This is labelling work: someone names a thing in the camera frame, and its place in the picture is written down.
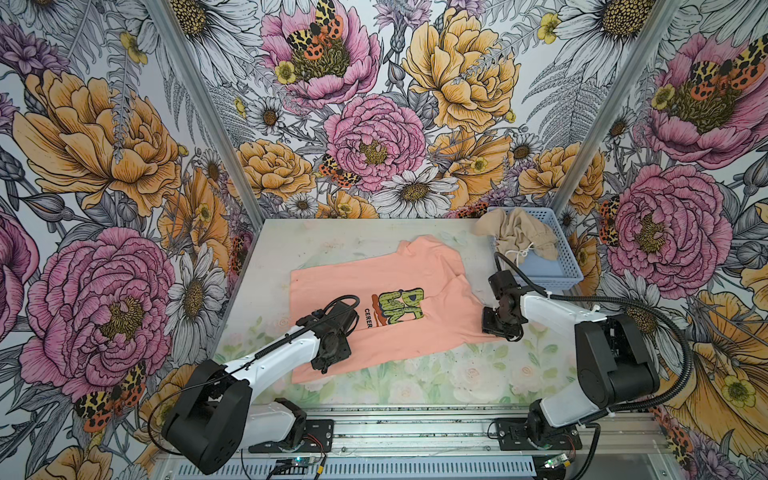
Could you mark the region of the pink printed t-shirt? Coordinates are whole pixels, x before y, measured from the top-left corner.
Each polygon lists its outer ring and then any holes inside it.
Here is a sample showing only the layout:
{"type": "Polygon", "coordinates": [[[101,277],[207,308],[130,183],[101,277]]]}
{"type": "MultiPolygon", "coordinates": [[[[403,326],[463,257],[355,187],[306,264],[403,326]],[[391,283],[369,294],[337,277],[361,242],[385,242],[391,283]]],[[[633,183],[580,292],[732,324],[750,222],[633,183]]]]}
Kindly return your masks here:
{"type": "Polygon", "coordinates": [[[350,357],[329,367],[328,375],[495,339],[482,331],[484,306],[473,293],[460,254],[433,236],[403,241],[388,255],[291,274],[294,317],[342,295],[359,298],[360,320],[348,338],[350,357]]]}

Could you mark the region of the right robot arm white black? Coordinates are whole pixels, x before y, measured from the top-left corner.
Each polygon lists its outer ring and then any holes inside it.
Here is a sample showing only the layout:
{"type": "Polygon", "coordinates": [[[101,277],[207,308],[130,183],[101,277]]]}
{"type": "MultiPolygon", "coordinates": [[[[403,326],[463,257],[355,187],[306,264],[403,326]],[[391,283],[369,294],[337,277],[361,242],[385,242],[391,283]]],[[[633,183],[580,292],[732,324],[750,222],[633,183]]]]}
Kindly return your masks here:
{"type": "Polygon", "coordinates": [[[606,316],[540,294],[518,284],[508,270],[494,273],[488,282],[498,306],[483,309],[484,333],[514,342],[523,338],[525,324],[539,323],[571,340],[576,357],[575,381],[532,402],[526,418],[493,422],[501,450],[578,450],[579,424],[658,390],[658,373],[631,318],[606,316]]]}

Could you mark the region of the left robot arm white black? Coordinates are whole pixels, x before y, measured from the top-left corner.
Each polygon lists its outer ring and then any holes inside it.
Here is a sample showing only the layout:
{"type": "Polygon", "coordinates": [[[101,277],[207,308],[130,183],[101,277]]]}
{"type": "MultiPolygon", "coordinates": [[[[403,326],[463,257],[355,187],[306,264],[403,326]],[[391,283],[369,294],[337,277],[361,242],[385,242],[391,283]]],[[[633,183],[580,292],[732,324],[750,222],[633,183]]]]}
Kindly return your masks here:
{"type": "Polygon", "coordinates": [[[307,438],[306,414],[286,399],[257,405],[255,399],[277,380],[307,365],[325,375],[351,355],[360,300],[343,295],[299,319],[281,337],[226,364],[206,360],[187,384],[168,396],[172,402],[151,440],[167,453],[180,455],[204,474],[255,446],[295,450],[307,438]]]}

